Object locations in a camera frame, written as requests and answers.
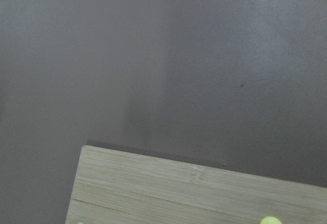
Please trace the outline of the yellow plastic knife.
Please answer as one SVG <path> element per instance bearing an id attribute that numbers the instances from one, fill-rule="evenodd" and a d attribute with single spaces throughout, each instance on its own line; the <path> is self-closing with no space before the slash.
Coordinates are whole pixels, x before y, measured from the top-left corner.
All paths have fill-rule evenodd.
<path id="1" fill-rule="evenodd" d="M 261 219 L 260 224 L 283 224 L 283 223 L 274 216 L 266 216 L 263 219 Z"/>

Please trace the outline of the wooden cutting board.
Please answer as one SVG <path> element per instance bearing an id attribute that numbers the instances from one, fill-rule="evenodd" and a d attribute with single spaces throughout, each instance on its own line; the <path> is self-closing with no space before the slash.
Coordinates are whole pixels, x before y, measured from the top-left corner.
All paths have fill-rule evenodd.
<path id="1" fill-rule="evenodd" d="M 326 223 L 326 188 L 94 146 L 66 223 Z"/>

